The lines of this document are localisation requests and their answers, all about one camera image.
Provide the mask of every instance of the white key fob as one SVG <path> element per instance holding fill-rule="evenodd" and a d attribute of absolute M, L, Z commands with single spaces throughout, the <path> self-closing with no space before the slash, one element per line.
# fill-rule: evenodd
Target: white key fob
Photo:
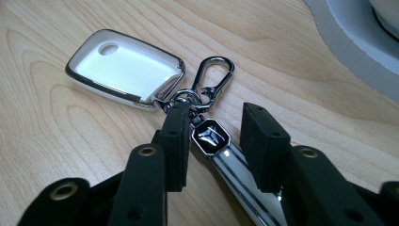
<path fill-rule="evenodd" d="M 156 110 L 184 78 L 177 56 L 113 30 L 91 35 L 68 62 L 75 82 L 104 97 L 145 110 Z"/>

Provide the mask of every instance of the wooden table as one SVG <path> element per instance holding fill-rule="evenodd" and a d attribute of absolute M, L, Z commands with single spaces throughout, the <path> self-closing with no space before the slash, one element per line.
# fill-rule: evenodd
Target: wooden table
<path fill-rule="evenodd" d="M 399 105 L 363 84 L 323 43 L 301 0 L 1 1 L 0 225 L 15 225 L 46 186 L 96 185 L 125 168 L 165 119 L 75 85 L 64 67 L 110 28 L 181 57 L 189 87 L 200 62 L 230 58 L 233 81 L 208 114 L 238 143 L 243 102 L 268 109 L 293 145 L 327 154 L 377 191 L 399 179 Z M 221 70 L 210 70 L 214 84 Z M 250 225 L 212 165 L 190 154 L 187 187 L 168 195 L 169 225 Z"/>

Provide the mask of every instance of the tabletop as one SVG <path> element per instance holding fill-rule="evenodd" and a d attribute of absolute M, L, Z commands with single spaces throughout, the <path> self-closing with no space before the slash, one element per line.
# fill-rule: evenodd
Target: tabletop
<path fill-rule="evenodd" d="M 238 143 L 243 102 L 266 108 L 292 137 L 324 152 L 350 182 L 377 192 L 399 180 L 399 105 L 330 53 L 302 0 L 0 1 L 0 225 L 15 225 L 49 184 L 92 186 L 121 172 L 165 119 L 77 86 L 64 68 L 94 32 L 113 29 L 184 60 L 236 70 L 208 117 Z M 219 69 L 210 70 L 213 84 Z M 168 194 L 169 225 L 250 225 L 205 158 L 190 151 L 187 187 Z"/>

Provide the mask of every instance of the metal keychain hardware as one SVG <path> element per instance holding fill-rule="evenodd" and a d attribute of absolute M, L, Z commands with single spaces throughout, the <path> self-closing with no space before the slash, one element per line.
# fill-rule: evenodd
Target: metal keychain hardware
<path fill-rule="evenodd" d="M 199 95 L 201 78 L 204 76 L 208 67 L 221 65 L 228 72 L 223 79 L 214 87 L 205 87 L 200 90 L 202 95 L 208 97 L 209 101 L 204 103 Z M 168 110 L 179 102 L 188 102 L 190 105 L 190 120 L 193 129 L 192 139 L 199 146 L 206 156 L 213 156 L 218 151 L 230 144 L 231 137 L 226 130 L 213 119 L 205 119 L 200 113 L 207 112 L 216 102 L 217 97 L 222 93 L 223 88 L 229 83 L 234 72 L 234 64 L 223 56 L 211 56 L 204 59 L 197 72 L 191 89 L 181 89 L 177 91 L 168 102 L 155 99 L 161 108 L 168 113 Z"/>

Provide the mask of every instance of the carabiner clip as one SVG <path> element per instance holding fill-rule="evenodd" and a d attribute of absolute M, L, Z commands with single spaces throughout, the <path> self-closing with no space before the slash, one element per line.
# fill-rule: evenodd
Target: carabiner clip
<path fill-rule="evenodd" d="M 201 94 L 209 98 L 208 103 L 204 104 L 202 102 L 199 103 L 198 101 L 193 101 L 191 100 L 191 98 L 187 99 L 190 102 L 191 108 L 198 113 L 203 113 L 208 111 L 208 109 L 216 102 L 217 96 L 223 92 L 223 87 L 227 85 L 234 72 L 234 64 L 231 62 L 231 60 L 223 56 L 208 57 L 200 63 L 199 70 L 197 72 L 196 78 L 194 79 L 193 87 L 191 88 L 191 90 L 198 93 L 197 89 L 200 85 L 200 79 L 202 78 L 206 69 L 212 65 L 224 66 L 225 68 L 227 68 L 228 72 L 219 82 L 219 84 L 217 84 L 217 86 L 205 87 L 201 89 Z"/>

